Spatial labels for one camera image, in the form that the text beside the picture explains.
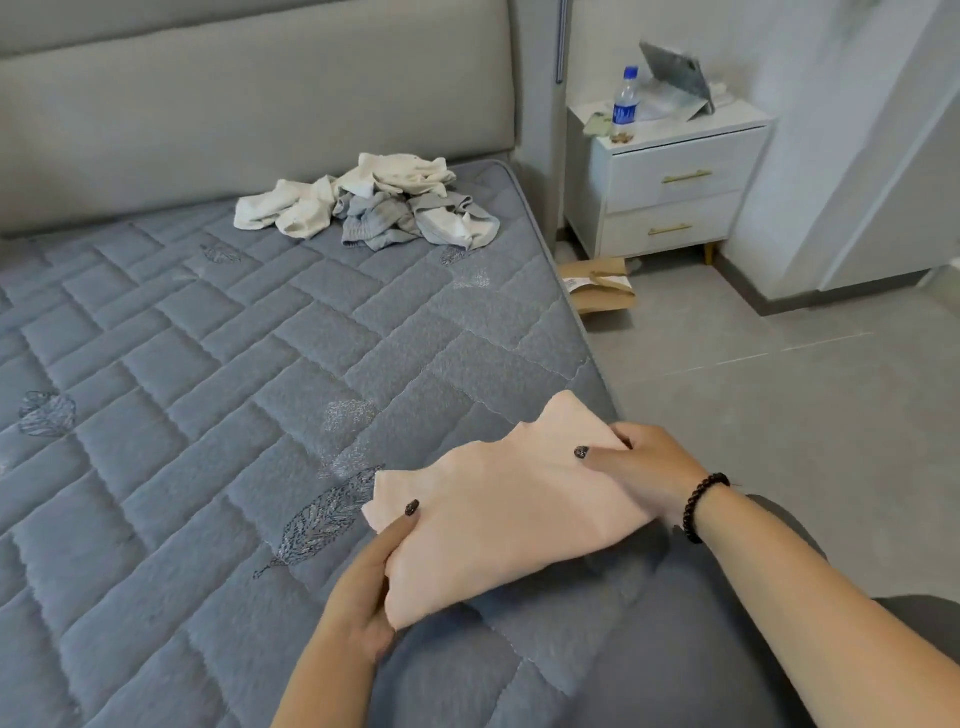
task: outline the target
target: pile of clothes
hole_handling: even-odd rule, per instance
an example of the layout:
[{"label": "pile of clothes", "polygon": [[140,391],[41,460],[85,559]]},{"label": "pile of clothes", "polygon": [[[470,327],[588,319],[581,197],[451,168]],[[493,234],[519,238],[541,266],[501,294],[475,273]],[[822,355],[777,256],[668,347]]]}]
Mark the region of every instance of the pile of clothes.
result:
[{"label": "pile of clothes", "polygon": [[379,251],[423,237],[434,245],[483,248],[500,221],[470,196],[447,190],[456,179],[443,158],[362,154],[338,179],[280,180],[270,192],[240,198],[233,225],[248,231],[276,225],[284,235],[306,240],[336,218],[343,221],[344,245]]}]

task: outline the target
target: peach fabric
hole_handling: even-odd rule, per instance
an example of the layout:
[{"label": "peach fabric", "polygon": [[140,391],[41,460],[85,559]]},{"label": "peach fabric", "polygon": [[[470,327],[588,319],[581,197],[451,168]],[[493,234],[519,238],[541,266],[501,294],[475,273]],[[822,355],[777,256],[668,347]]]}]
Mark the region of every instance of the peach fabric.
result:
[{"label": "peach fabric", "polygon": [[379,532],[420,500],[420,522],[387,563],[387,619],[407,627],[444,607],[612,546],[652,518],[580,445],[626,449],[571,392],[503,440],[451,450],[421,471],[381,471],[363,514]]}]

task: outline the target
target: dark bead bracelet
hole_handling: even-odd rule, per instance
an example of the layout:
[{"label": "dark bead bracelet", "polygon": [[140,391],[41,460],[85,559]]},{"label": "dark bead bracelet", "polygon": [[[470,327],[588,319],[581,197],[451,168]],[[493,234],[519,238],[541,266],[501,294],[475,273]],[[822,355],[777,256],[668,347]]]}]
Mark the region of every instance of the dark bead bracelet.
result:
[{"label": "dark bead bracelet", "polygon": [[704,493],[717,483],[723,483],[727,487],[730,487],[729,478],[722,473],[714,473],[697,486],[693,495],[690,496],[690,500],[686,502],[686,508],[684,509],[684,533],[686,534],[686,538],[694,544],[702,544],[703,539],[697,535],[697,529],[693,527],[693,512],[697,509],[697,503],[700,502],[700,498],[704,496]]}]

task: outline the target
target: white nightstand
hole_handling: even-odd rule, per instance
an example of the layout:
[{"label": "white nightstand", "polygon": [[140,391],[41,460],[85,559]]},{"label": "white nightstand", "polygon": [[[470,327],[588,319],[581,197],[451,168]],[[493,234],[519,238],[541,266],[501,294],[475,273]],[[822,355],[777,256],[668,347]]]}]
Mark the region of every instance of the white nightstand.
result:
[{"label": "white nightstand", "polygon": [[567,109],[564,214],[590,257],[726,240],[773,119],[745,101],[712,116],[638,122],[629,144],[584,136],[604,104]]}]

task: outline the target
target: forearm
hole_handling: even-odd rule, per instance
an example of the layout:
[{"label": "forearm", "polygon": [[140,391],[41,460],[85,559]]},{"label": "forearm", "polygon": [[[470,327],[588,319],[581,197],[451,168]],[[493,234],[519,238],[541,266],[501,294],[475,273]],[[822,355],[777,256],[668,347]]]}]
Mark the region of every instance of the forearm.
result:
[{"label": "forearm", "polygon": [[272,728],[362,728],[375,665],[321,622],[290,677]]},{"label": "forearm", "polygon": [[778,518],[714,487],[696,527],[821,728],[955,723],[960,667]]}]

